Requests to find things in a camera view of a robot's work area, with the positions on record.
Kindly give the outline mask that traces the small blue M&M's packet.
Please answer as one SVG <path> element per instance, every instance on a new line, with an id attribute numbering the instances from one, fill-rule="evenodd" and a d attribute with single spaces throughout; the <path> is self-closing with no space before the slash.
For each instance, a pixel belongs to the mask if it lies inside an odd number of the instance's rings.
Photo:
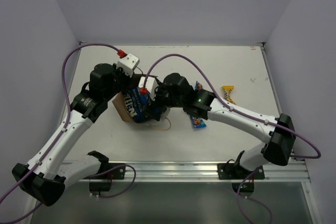
<path id="1" fill-rule="evenodd" d="M 201 90 L 201 89 L 203 89 L 203 86 L 198 81 L 196 81 L 195 82 L 195 90 Z"/>

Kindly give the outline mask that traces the brown paper bag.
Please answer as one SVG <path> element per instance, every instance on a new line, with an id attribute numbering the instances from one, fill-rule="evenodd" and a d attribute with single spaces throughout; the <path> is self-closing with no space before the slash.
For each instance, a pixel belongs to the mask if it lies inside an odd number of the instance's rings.
<path id="1" fill-rule="evenodd" d="M 134 74 L 132 76 L 132 81 L 130 83 L 130 85 L 127 88 L 131 88 L 131 87 L 138 87 L 139 81 L 141 77 L 145 77 L 145 74 L 140 73 L 140 74 Z M 149 120 L 147 122 L 144 123 L 135 123 L 131 117 L 128 115 L 125 104 L 124 104 L 124 98 L 122 95 L 122 91 L 119 92 L 113 99 L 112 103 L 116 109 L 116 111 L 118 112 L 121 120 L 123 122 L 127 122 L 127 123 L 133 123 L 133 124 L 138 124 L 138 125 L 145 125 L 145 126 L 151 126 L 160 130 L 169 130 L 171 128 L 171 122 L 170 120 L 167 118 L 170 109 L 168 110 L 167 113 L 163 114 L 160 118 L 159 121 L 156 121 L 154 119 Z"/>

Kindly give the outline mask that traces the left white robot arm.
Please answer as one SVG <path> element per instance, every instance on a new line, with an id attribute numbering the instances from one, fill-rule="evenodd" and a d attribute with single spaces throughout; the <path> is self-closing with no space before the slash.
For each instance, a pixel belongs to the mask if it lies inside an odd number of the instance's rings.
<path id="1" fill-rule="evenodd" d="M 116 64 L 98 64 L 90 73 L 67 112 L 66 118 L 44 147 L 27 164 L 12 169 L 19 187 L 45 206 L 56 203 L 65 189 L 79 180 L 109 172 L 109 159 L 97 151 L 63 166 L 63 161 L 83 133 L 108 108 L 108 102 L 131 83 L 132 73 Z"/>

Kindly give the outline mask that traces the yellow M&M's packet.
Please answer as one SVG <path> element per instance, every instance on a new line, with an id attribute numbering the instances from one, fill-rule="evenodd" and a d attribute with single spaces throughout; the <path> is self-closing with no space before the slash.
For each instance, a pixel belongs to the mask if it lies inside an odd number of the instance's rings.
<path id="1" fill-rule="evenodd" d="M 235 101 L 231 98 L 231 93 L 234 90 L 234 86 L 222 86 L 221 89 L 224 93 L 224 99 L 229 103 L 236 104 Z"/>

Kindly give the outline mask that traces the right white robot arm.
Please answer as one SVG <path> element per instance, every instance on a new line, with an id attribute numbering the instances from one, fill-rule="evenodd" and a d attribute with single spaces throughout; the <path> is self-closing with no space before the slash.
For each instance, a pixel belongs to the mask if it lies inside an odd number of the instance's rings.
<path id="1" fill-rule="evenodd" d="M 246 178 L 255 169 L 272 163 L 278 166 L 288 164 L 295 136 L 290 116 L 279 117 L 258 114 L 243 109 L 204 89 L 194 89 L 187 79 L 178 73 L 172 73 L 161 82 L 156 77 L 145 77 L 139 88 L 147 94 L 145 112 L 155 120 L 157 113 L 170 108 L 181 108 L 187 114 L 221 122 L 244 131 L 260 140 L 260 144 L 248 151 L 241 151 L 230 172 L 240 178 Z"/>

